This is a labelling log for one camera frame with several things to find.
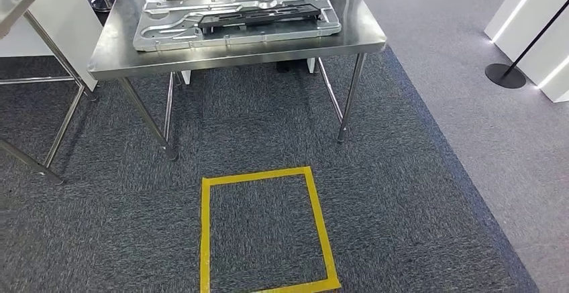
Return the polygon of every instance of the gray floor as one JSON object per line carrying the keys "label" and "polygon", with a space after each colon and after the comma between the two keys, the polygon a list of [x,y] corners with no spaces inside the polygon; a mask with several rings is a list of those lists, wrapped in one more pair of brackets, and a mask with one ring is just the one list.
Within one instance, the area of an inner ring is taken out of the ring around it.
{"label": "gray floor", "polygon": [[503,0],[365,1],[537,285],[569,288],[569,104],[486,79]]}
{"label": "gray floor", "polygon": [[[58,72],[45,58],[1,61],[1,77]],[[325,59],[341,100],[354,61]],[[174,91],[174,163],[116,82],[104,82],[98,103],[81,102],[54,163],[64,186],[0,153],[3,290],[196,292],[201,177],[310,165],[344,292],[533,292],[402,79],[391,50],[368,57],[349,139],[338,145],[321,78],[303,62],[288,73],[274,64],[195,71],[189,89]],[[161,118],[166,78],[133,81]],[[1,135],[42,157],[72,91],[72,83],[3,87]],[[213,292],[324,277],[300,178],[211,195]]]}

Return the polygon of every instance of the floor marking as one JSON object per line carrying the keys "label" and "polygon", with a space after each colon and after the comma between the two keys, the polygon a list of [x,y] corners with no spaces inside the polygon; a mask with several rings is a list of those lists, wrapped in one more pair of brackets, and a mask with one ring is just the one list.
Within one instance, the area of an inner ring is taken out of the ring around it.
{"label": "floor marking", "polygon": [[281,170],[271,170],[265,172],[255,172],[252,174],[237,174],[233,176],[223,176],[216,178],[202,178],[201,179],[201,244],[200,244],[200,266],[199,266],[199,281],[200,292],[209,293],[209,199],[211,186],[220,184],[235,184],[237,182],[254,181],[261,179],[271,179],[295,175],[304,175],[306,185],[308,188],[308,195],[312,212],[314,214],[314,221],[316,223],[316,232],[318,232],[318,239],[322,248],[322,255],[324,257],[324,266],[326,267],[325,280],[296,284],[292,286],[285,286],[282,288],[271,288],[268,290],[259,291],[261,293],[296,293],[296,292],[321,292],[326,290],[334,290],[340,288],[340,281],[334,265],[334,258],[332,249],[326,232],[324,224],[324,217],[318,201],[318,193],[314,178],[312,177],[312,170],[310,167],[288,168]]}

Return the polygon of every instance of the table leg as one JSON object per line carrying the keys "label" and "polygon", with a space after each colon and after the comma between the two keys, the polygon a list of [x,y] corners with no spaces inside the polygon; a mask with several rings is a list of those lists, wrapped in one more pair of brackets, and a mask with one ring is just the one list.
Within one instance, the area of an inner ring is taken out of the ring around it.
{"label": "table leg", "polygon": [[350,119],[350,113],[352,112],[352,103],[354,102],[354,97],[356,96],[356,89],[358,87],[358,82],[360,81],[360,75],[362,74],[362,68],[364,67],[365,60],[366,53],[359,53],[358,58],[356,59],[356,66],[354,67],[354,73],[352,75],[350,91],[348,92],[348,100],[346,101],[344,117],[342,118],[342,123],[340,124],[338,142],[344,142],[344,134],[346,133],[346,130],[348,130],[348,120]]}
{"label": "table leg", "polygon": [[65,55],[61,52],[59,47],[57,47],[55,42],[48,35],[46,30],[44,30],[44,28],[40,25],[40,23],[34,17],[34,15],[32,15],[30,11],[26,11],[23,16],[28,21],[28,23],[30,23],[31,27],[36,31],[36,33],[38,33],[41,39],[46,43],[49,49],[54,53],[59,63],[61,63],[61,66],[63,66],[63,68],[65,68],[67,73],[69,73],[69,75],[73,77],[77,85],[84,87],[83,94],[85,94],[85,96],[90,101],[96,101],[97,97],[91,92],[91,90],[89,90],[88,86],[85,84],[85,82],[83,82],[83,79],[81,79],[81,77],[79,76],[77,71],[73,68],[69,60],[67,60]]}
{"label": "table leg", "polygon": [[172,149],[172,147],[170,147],[170,145],[168,144],[168,142],[164,138],[162,132],[160,131],[160,129],[158,128],[158,126],[156,125],[156,123],[154,122],[152,117],[150,116],[150,113],[148,112],[148,110],[146,109],[144,104],[142,103],[142,100],[139,98],[138,94],[136,94],[136,91],[134,90],[134,87],[132,86],[132,84],[130,84],[130,81],[128,80],[128,78],[126,78],[126,77],[119,78],[119,82],[121,83],[123,89],[125,90],[128,97],[130,98],[130,100],[132,101],[134,106],[136,107],[136,110],[138,111],[140,116],[142,116],[142,119],[144,120],[144,122],[146,123],[148,128],[150,128],[150,132],[158,140],[160,147],[162,149],[164,149],[164,151],[166,151],[166,155],[168,156],[168,159],[172,160],[172,161],[176,160],[178,158],[178,154]]}
{"label": "table leg", "polygon": [[46,167],[42,166],[39,162],[35,161],[32,157],[22,152],[20,149],[16,148],[15,146],[11,145],[4,139],[0,139],[0,148],[6,150],[12,156],[15,156],[23,163],[29,165],[32,169],[39,172],[40,174],[48,177],[49,180],[54,182],[55,184],[62,184],[63,179],[57,177],[51,170],[47,169]]}

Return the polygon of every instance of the white panel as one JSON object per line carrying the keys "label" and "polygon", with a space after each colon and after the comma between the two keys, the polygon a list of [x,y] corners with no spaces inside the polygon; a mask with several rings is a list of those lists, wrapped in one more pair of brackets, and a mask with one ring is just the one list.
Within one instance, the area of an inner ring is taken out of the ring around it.
{"label": "white panel", "polygon": [[[497,38],[495,44],[511,59],[515,60],[543,27],[551,20],[567,0],[527,0],[511,23]],[[486,34],[494,38],[506,19],[512,14],[520,0],[505,0],[492,21],[486,27]],[[518,64],[527,77],[540,84],[569,55],[569,10],[565,10],[537,41]],[[562,70],[543,89],[553,101],[560,99],[569,86],[558,84],[569,82],[569,72]]]}
{"label": "white panel", "polygon": [[567,91],[567,93],[563,94],[559,99],[556,100],[556,102],[567,102],[569,101],[569,91]]}
{"label": "white panel", "polygon": [[[89,2],[87,0],[36,0],[30,7],[30,12],[48,32],[87,86],[93,90],[97,81],[93,80],[87,72],[87,64],[103,27]],[[36,39],[37,35],[29,26],[19,23],[18,27],[13,30],[10,36],[14,36],[0,44],[2,56],[10,55],[12,50],[16,52],[11,56],[51,54],[46,53],[45,44],[41,39]]]}
{"label": "white panel", "polygon": [[498,11],[484,30],[490,39],[493,39],[502,25],[506,22],[512,11],[517,6],[520,0],[504,0]]}
{"label": "white panel", "polygon": [[565,66],[541,91],[553,102],[569,101],[569,66]]}
{"label": "white panel", "polygon": [[0,57],[43,55],[53,53],[23,17],[0,40]]}

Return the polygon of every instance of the stainless steel frame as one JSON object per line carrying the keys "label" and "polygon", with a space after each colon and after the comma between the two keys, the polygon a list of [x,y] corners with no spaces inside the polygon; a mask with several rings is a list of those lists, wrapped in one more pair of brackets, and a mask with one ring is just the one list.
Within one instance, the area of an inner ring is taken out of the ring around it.
{"label": "stainless steel frame", "polygon": [[338,105],[338,100],[336,100],[336,96],[334,95],[334,91],[332,90],[332,85],[328,80],[328,75],[326,74],[326,69],[324,69],[324,64],[322,63],[322,59],[320,57],[317,58],[318,67],[320,68],[320,73],[322,74],[322,78],[324,79],[324,83],[326,84],[328,95],[330,96],[332,105],[334,105],[334,111],[336,112],[338,121],[340,121],[340,132],[338,133],[338,142],[344,142],[344,134],[348,130],[348,119],[350,118],[350,113],[352,112],[352,103],[354,102],[354,95],[356,93],[356,89],[360,81],[360,76],[362,74],[362,68],[364,67],[365,60],[366,60],[366,53],[359,53],[358,58],[356,59],[356,65],[354,67],[354,73],[352,75],[352,83],[350,84],[350,90],[348,92],[348,100],[346,101],[346,108],[342,113],[342,110]]}
{"label": "stainless steel frame", "polygon": [[81,77],[79,76],[77,71],[73,68],[71,63],[67,60],[65,55],[57,47],[55,42],[51,39],[51,37],[48,35],[48,33],[40,25],[40,23],[37,21],[37,19],[29,11],[24,12],[23,16],[28,21],[28,23],[32,26],[32,28],[36,31],[36,33],[38,33],[38,35],[41,37],[41,39],[46,43],[46,45],[53,52],[53,54],[55,55],[55,57],[57,58],[59,63],[61,63],[63,68],[65,68],[65,70],[67,71],[67,73],[69,73],[70,76],[16,78],[16,79],[10,79],[10,80],[0,80],[0,84],[1,85],[4,85],[4,84],[23,84],[23,83],[35,83],[35,82],[58,82],[58,81],[63,81],[63,80],[74,80],[79,88],[77,90],[76,95],[73,98],[73,101],[71,102],[71,105],[69,107],[69,110],[67,111],[67,114],[65,115],[65,118],[63,119],[63,123],[61,124],[61,126],[60,126],[60,128],[56,134],[55,140],[54,140],[54,142],[53,142],[53,144],[52,144],[52,146],[48,152],[48,155],[46,156],[46,159],[44,160],[43,165],[41,165],[40,163],[35,161],[35,159],[30,157],[29,155],[27,155],[23,151],[17,149],[14,145],[11,145],[10,143],[8,143],[4,139],[0,139],[0,146],[4,150],[8,151],[11,155],[15,156],[17,159],[21,160],[22,162],[29,165],[32,169],[39,172],[41,175],[46,176],[53,183],[62,184],[63,179],[61,179],[55,173],[53,173],[53,171],[50,170],[50,166],[53,162],[53,159],[55,158],[55,155],[57,154],[57,151],[59,150],[59,147],[61,145],[61,141],[63,140],[63,137],[65,136],[65,132],[67,131],[67,128],[69,126],[69,123],[71,122],[73,114],[75,113],[75,110],[77,109],[77,106],[79,105],[79,101],[81,100],[81,96],[85,95],[88,98],[88,100],[90,100],[90,101],[96,101],[97,98],[91,92],[91,90],[89,90],[88,86],[85,84],[85,82],[83,82],[83,80],[81,79]]}
{"label": "stainless steel frame", "polygon": [[25,83],[41,83],[41,82],[63,82],[66,80],[74,80],[73,76],[47,76],[47,77],[25,77],[10,78],[0,80],[0,85],[25,84]]}
{"label": "stainless steel frame", "polygon": [[136,94],[134,87],[126,77],[121,77],[118,79],[121,83],[124,91],[127,93],[127,96],[132,101],[136,110],[144,120],[144,123],[150,129],[152,135],[158,140],[160,147],[166,152],[168,159],[171,161],[175,161],[178,159],[178,153],[175,152],[172,147],[168,144],[168,136],[170,134],[170,114],[172,113],[172,90],[174,88],[174,73],[170,73],[170,84],[168,86],[168,101],[166,102],[166,119],[164,120],[164,134],[162,134],[160,128],[158,128],[156,122],[150,116],[150,113],[144,106],[142,100]]}

